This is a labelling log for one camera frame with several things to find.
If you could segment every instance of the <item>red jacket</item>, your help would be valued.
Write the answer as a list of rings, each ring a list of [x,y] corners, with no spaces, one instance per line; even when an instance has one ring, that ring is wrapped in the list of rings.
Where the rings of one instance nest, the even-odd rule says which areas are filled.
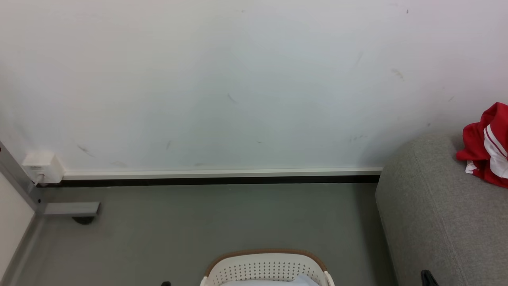
[[[496,102],[480,122],[464,128],[462,137],[465,149],[457,159],[467,161],[466,173],[508,188],[508,105]]]

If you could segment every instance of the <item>metal frame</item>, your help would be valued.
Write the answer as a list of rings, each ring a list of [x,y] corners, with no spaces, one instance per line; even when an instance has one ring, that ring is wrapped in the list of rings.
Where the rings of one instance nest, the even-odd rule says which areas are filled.
[[[0,173],[11,183],[25,202],[37,215],[60,215],[72,217],[97,216],[100,202],[48,203],[42,192],[31,181],[23,168],[0,141]]]

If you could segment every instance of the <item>electrical outlet box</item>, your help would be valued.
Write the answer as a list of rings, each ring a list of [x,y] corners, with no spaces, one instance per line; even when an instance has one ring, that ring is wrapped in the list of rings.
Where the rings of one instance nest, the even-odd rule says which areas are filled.
[[[23,161],[22,167],[34,182],[40,175],[44,175],[38,183],[59,183],[64,177],[64,168],[55,153],[49,151],[30,152]]]

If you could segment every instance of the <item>brown basket rim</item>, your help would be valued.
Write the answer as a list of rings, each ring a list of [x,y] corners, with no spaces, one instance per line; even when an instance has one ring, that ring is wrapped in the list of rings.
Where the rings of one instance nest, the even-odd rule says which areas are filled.
[[[213,267],[215,267],[215,265],[217,265],[217,263],[219,263],[220,261],[222,261],[224,259],[235,257],[235,256],[250,255],[250,254],[262,254],[262,253],[286,253],[286,254],[304,255],[304,256],[307,256],[307,257],[311,258],[312,260],[314,260],[319,265],[319,267],[321,268],[321,270],[323,272],[327,271],[326,265],[323,263],[323,261],[321,261],[321,259],[319,259],[319,257],[314,255],[312,252],[309,252],[306,250],[290,249],[290,248],[262,248],[262,249],[248,249],[248,250],[234,251],[234,252],[229,252],[229,253],[223,254],[223,255],[217,257],[210,264],[210,266],[208,266],[208,268],[206,269],[206,272],[205,272],[205,276],[208,277],[210,275],[210,272],[212,272]]]

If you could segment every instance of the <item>white laundry basket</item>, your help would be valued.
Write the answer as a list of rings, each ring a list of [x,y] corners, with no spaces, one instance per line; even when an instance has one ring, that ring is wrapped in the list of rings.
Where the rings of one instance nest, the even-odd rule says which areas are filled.
[[[241,280],[293,281],[300,274],[319,286],[335,286],[317,256],[293,249],[254,249],[222,255],[208,267],[200,286]]]

